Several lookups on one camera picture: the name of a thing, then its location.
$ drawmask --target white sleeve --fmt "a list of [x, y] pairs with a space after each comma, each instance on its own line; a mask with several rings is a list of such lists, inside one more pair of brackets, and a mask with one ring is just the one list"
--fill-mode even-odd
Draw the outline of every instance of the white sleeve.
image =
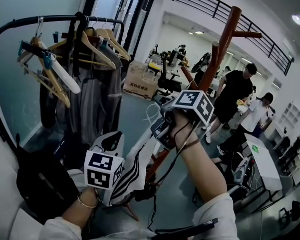
[[252, 101], [251, 105], [249, 106], [249, 109], [254, 111], [254, 109], [258, 106], [260, 100], [255, 99], [254, 101]]
[[224, 193], [208, 201], [194, 214], [194, 225], [218, 219], [214, 228], [194, 237], [194, 240], [239, 240], [235, 225], [233, 200], [229, 193]]
[[81, 240], [79, 226], [61, 217], [47, 220], [40, 232], [39, 240]]

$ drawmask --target black t-shirt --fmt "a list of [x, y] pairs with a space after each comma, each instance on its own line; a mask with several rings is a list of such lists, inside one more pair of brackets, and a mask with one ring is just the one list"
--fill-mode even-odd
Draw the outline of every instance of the black t-shirt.
[[243, 72], [234, 70], [226, 74], [226, 86], [220, 99], [227, 104], [235, 104], [237, 100], [248, 97], [252, 93], [252, 81], [243, 77]]

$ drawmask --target wrist strap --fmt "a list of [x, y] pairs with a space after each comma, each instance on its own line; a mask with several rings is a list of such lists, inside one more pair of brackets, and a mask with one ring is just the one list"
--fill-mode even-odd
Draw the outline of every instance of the wrist strap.
[[94, 205], [94, 206], [89, 206], [89, 205], [86, 205], [84, 202], [82, 202], [81, 200], [80, 200], [80, 194], [78, 194], [78, 201], [79, 201], [79, 203], [80, 204], [82, 204], [83, 206], [85, 206], [85, 207], [88, 207], [88, 208], [96, 208], [96, 206], [97, 206], [97, 204], [98, 204], [98, 200], [97, 200], [97, 202], [96, 202], [96, 204]]
[[193, 142], [191, 142], [191, 143], [186, 144], [186, 145], [184, 146], [184, 148], [182, 149], [182, 151], [188, 149], [189, 147], [191, 147], [191, 146], [193, 146], [193, 145], [195, 145], [196, 143], [199, 143], [199, 142], [200, 142], [200, 140], [197, 139], [197, 140], [195, 140], [195, 141], [193, 141]]

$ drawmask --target clothes rack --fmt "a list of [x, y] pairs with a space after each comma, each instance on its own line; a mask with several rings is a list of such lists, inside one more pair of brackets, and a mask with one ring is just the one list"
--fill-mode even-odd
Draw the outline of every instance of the clothes rack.
[[[80, 20], [79, 16], [75, 15], [46, 15], [46, 16], [34, 16], [34, 17], [27, 17], [27, 18], [20, 18], [20, 19], [14, 19], [13, 21], [8, 22], [7, 24], [3, 25], [0, 27], [0, 35], [8, 30], [8, 29], [13, 29], [25, 25], [31, 25], [31, 24], [38, 24], [39, 19], [43, 17], [43, 22], [65, 22], [65, 21], [72, 21], [72, 20]], [[106, 23], [114, 23], [115, 24], [120, 24], [121, 29], [120, 29], [120, 34], [118, 37], [118, 43], [121, 44], [122, 38], [123, 38], [123, 33], [124, 33], [124, 23], [121, 20], [116, 20], [112, 18], [104, 18], [104, 17], [95, 17], [95, 16], [87, 16], [90, 22], [106, 22]], [[10, 138], [9, 134], [7, 133], [7, 130], [5, 129], [5, 126], [1, 120], [0, 117], [0, 132], [4, 136], [5, 140], [9, 144], [10, 148], [16, 152], [16, 146], [14, 144], [14, 141]]]

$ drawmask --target metal railing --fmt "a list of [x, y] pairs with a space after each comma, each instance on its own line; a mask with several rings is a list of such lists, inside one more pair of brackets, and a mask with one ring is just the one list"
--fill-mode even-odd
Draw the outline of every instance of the metal railing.
[[[230, 15], [231, 6], [220, 0], [173, 0], [198, 9], [214, 19], [226, 23]], [[256, 24], [244, 15], [241, 15], [236, 27], [237, 31], [261, 32], [262, 38], [248, 38], [253, 44], [261, 49], [286, 75], [293, 62], [278, 45]]]

